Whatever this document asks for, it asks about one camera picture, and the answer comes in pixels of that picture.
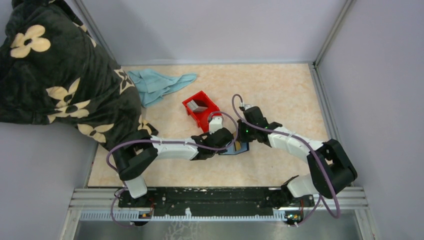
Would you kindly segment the navy leather card holder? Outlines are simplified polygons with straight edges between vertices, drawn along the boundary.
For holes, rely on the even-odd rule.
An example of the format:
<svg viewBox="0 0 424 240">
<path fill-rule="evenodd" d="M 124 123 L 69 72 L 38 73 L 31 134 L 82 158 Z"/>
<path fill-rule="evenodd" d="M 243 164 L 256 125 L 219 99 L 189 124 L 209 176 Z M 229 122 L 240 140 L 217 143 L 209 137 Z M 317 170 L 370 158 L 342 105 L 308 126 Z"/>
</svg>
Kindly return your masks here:
<svg viewBox="0 0 424 240">
<path fill-rule="evenodd" d="M 250 150 L 250 146 L 248 142 L 241 142 L 236 140 L 233 145 L 230 146 L 231 141 L 225 146 L 226 149 L 219 151 L 218 154 L 222 156 L 234 156 L 241 153 L 248 152 Z"/>
</svg>

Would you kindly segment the gold credit card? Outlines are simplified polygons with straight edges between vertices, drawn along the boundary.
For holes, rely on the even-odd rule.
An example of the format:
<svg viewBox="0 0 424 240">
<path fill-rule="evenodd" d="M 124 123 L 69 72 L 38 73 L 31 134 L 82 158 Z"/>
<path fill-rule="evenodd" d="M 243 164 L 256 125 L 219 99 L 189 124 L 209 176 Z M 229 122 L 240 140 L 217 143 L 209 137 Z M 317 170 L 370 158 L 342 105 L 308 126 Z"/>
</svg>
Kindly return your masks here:
<svg viewBox="0 0 424 240">
<path fill-rule="evenodd" d="M 234 148 L 234 151 L 235 151 L 235 152 L 238 152 L 238 151 L 240 151 L 240 150 L 241 150 L 241 148 L 242 148 L 242 144 L 241 144 L 239 141 L 235 141 L 235 142 L 234 142 L 234 145 L 233 145 L 233 148 Z"/>
</svg>

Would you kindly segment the red plastic bin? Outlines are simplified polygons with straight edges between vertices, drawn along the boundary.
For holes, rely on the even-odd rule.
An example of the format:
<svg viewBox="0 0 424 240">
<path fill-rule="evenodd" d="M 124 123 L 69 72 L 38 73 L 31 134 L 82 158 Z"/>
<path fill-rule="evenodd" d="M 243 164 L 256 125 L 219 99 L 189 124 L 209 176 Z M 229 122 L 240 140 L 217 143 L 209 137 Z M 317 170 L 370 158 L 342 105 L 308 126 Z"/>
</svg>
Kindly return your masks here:
<svg viewBox="0 0 424 240">
<path fill-rule="evenodd" d="M 223 127 L 223 116 L 219 113 L 219 107 L 208 97 L 199 91 L 182 102 L 186 113 L 191 116 L 197 127 L 204 133 L 214 133 Z"/>
</svg>

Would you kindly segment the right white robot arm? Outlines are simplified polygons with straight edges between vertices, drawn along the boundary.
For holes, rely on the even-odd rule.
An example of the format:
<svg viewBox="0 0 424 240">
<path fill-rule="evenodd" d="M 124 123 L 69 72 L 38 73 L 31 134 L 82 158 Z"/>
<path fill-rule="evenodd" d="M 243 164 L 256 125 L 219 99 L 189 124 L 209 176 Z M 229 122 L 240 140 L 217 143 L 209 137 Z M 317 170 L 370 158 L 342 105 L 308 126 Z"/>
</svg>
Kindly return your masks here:
<svg viewBox="0 0 424 240">
<path fill-rule="evenodd" d="M 306 195 L 320 194 L 332 199 L 357 179 L 356 169 L 337 140 L 313 140 L 278 122 L 268 122 L 258 106 L 245 105 L 240 110 L 244 116 L 238 120 L 241 141 L 258 141 L 284 150 L 309 167 L 309 174 L 293 176 L 281 186 L 281 199 L 287 206 L 295 206 Z"/>
</svg>

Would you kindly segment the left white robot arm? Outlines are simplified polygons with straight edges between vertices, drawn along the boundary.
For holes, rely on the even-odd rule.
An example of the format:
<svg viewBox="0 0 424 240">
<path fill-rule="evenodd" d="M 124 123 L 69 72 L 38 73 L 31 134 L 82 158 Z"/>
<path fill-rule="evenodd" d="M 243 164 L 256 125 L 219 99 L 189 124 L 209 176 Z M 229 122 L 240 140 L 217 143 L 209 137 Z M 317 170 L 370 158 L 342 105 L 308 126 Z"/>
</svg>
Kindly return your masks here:
<svg viewBox="0 0 424 240">
<path fill-rule="evenodd" d="M 160 138 L 145 130 L 136 134 L 138 139 L 123 142 L 112 148 L 106 159 L 113 156 L 119 179 L 129 191 L 130 200 L 138 207 L 149 203 L 150 193 L 142 173 L 155 160 L 206 160 L 225 151 L 235 142 L 227 128 L 184 139 Z"/>
</svg>

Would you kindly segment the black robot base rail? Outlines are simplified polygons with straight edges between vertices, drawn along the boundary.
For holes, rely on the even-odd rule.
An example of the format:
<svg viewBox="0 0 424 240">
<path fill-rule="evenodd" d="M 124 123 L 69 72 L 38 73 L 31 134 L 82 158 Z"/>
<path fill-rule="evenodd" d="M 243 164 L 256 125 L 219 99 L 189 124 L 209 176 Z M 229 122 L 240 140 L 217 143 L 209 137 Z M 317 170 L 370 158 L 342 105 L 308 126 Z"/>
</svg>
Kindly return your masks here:
<svg viewBox="0 0 424 240">
<path fill-rule="evenodd" d="M 150 187 L 133 198 L 128 190 L 117 194 L 122 209 L 145 208 L 146 221 L 282 221 L 300 223 L 312 195 L 291 198 L 280 187 Z"/>
</svg>

